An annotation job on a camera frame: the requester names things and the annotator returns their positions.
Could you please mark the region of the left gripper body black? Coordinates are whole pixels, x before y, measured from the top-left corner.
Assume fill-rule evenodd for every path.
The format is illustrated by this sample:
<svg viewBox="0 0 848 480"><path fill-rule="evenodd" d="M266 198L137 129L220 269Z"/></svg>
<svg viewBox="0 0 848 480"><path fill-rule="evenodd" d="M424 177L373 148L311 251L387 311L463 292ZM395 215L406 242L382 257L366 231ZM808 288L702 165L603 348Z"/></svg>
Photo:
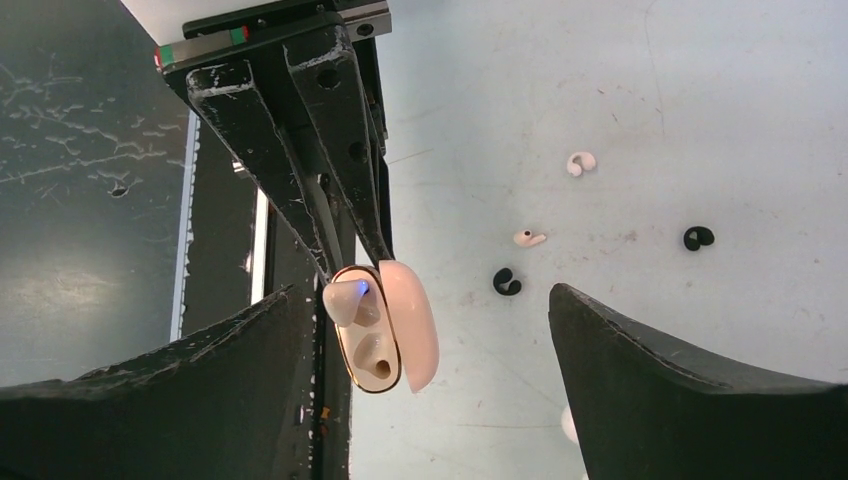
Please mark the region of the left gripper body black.
<svg viewBox="0 0 848 480"><path fill-rule="evenodd" d="M352 42L372 41L392 31L386 1L190 1L173 2L178 32L155 40L156 69L244 45L257 46L274 34L297 34L327 19L346 28Z"/></svg>

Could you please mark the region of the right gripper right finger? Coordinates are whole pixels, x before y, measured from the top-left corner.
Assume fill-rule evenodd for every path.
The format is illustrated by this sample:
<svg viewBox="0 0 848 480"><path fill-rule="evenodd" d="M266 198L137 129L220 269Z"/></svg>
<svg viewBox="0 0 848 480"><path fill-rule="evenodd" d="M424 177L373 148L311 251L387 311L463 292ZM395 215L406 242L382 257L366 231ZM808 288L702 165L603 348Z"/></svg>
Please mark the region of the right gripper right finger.
<svg viewBox="0 0 848 480"><path fill-rule="evenodd" d="M592 479L843 479L847 388L700 348L559 283L549 326Z"/></svg>

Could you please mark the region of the black clip earbud lower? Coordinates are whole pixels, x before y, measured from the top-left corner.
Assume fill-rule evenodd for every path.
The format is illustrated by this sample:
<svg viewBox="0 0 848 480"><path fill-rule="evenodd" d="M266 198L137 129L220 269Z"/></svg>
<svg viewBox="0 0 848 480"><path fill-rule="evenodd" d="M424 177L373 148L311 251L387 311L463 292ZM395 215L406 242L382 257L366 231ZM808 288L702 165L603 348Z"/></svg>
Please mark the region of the black clip earbud lower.
<svg viewBox="0 0 848 480"><path fill-rule="evenodd" d="M506 267L494 274L492 285L496 293L506 297L517 295L523 287L522 282L514 278L513 271Z"/></svg>

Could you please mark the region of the pink earbud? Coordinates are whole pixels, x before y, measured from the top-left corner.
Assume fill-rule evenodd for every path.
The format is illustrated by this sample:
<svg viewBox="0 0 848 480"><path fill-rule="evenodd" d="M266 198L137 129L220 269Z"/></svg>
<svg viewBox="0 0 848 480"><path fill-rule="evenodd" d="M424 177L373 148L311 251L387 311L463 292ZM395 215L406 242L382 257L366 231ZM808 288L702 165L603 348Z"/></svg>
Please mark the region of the pink earbud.
<svg viewBox="0 0 848 480"><path fill-rule="evenodd" d="M521 248L531 248L546 240L546 234L535 233L529 229L520 230L513 235L513 242Z"/></svg>
<svg viewBox="0 0 848 480"><path fill-rule="evenodd" d="M366 280L336 281L324 287L322 300L330 319L338 327L346 328L355 322L360 303L368 292Z"/></svg>

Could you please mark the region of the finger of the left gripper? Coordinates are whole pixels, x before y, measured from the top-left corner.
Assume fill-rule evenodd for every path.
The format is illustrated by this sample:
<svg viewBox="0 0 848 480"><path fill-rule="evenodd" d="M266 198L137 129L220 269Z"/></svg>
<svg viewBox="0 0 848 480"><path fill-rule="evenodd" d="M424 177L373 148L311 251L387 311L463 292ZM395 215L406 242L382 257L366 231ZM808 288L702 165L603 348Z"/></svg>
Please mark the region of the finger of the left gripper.
<svg viewBox="0 0 848 480"><path fill-rule="evenodd" d="M375 263L392 259L379 212L373 165L377 142L347 29L323 26L289 40L284 59L364 250Z"/></svg>
<svg viewBox="0 0 848 480"><path fill-rule="evenodd" d="M201 67L186 75L188 99L283 217L319 280L332 278L332 215L317 176L306 172L277 127L250 63Z"/></svg>

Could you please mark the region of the pink earbud charging case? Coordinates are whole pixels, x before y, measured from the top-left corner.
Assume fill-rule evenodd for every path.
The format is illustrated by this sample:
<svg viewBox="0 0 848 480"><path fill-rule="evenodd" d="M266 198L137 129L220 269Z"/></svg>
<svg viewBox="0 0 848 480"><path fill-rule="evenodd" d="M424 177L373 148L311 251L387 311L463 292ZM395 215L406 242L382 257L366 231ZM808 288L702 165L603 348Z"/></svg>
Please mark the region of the pink earbud charging case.
<svg viewBox="0 0 848 480"><path fill-rule="evenodd" d="M436 324L418 275L406 264L382 260L376 267L351 265L330 281L363 279L369 292L349 327L334 323L352 383L368 394L381 394L405 378L417 393L434 379L440 362Z"/></svg>

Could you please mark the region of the black clip earbud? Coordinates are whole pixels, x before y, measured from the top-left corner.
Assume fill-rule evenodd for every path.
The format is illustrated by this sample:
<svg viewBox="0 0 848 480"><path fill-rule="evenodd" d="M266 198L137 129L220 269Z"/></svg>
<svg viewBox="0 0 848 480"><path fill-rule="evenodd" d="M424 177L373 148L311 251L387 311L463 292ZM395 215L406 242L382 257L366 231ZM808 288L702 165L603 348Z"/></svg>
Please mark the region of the black clip earbud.
<svg viewBox="0 0 848 480"><path fill-rule="evenodd" d="M711 246L714 242L713 231L705 226L689 227L683 235L683 245L691 252L698 251L701 247Z"/></svg>
<svg viewBox="0 0 848 480"><path fill-rule="evenodd" d="M523 287L522 282L514 278L513 271L506 267L494 274L492 285L496 293L506 297L517 295Z"/></svg>

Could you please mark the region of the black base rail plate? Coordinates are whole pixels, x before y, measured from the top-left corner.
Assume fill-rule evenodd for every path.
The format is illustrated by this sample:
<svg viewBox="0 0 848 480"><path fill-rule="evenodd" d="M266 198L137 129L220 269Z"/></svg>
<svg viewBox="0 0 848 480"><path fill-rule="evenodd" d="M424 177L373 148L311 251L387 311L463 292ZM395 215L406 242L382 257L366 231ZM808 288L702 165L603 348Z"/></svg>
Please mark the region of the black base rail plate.
<svg viewBox="0 0 848 480"><path fill-rule="evenodd" d="M303 247L201 121L181 332L192 439L177 479L345 479L352 388Z"/></svg>

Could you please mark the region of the black clip earbud upper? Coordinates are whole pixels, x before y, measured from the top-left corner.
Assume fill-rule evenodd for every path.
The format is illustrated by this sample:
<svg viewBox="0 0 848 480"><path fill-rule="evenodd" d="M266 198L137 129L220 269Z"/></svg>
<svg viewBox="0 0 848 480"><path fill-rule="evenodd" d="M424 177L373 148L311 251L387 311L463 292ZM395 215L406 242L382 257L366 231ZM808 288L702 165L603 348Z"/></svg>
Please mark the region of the black clip earbud upper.
<svg viewBox="0 0 848 480"><path fill-rule="evenodd" d="M689 227L683 235L683 245L691 252L698 251L701 247L711 246L714 242L713 231L705 226Z"/></svg>

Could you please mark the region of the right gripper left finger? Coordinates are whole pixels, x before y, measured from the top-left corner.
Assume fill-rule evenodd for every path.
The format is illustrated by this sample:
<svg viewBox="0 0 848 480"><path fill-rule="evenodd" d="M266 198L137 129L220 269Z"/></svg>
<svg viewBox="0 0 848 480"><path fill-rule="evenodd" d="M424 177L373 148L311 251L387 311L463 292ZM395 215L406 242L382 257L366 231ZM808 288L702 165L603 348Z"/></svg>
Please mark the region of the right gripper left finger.
<svg viewBox="0 0 848 480"><path fill-rule="evenodd" d="M305 479L297 367L312 319L294 286L71 381L1 391L5 479Z"/></svg>

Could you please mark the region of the white earbud charging case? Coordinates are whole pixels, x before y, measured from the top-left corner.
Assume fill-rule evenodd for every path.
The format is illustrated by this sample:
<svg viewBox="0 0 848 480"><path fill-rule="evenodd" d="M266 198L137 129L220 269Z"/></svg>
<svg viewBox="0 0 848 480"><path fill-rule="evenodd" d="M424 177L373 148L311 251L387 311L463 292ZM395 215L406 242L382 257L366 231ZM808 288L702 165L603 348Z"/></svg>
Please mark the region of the white earbud charging case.
<svg viewBox="0 0 848 480"><path fill-rule="evenodd" d="M566 437L575 445L579 444L579 438L574 423L572 410L566 406L561 415L561 427Z"/></svg>

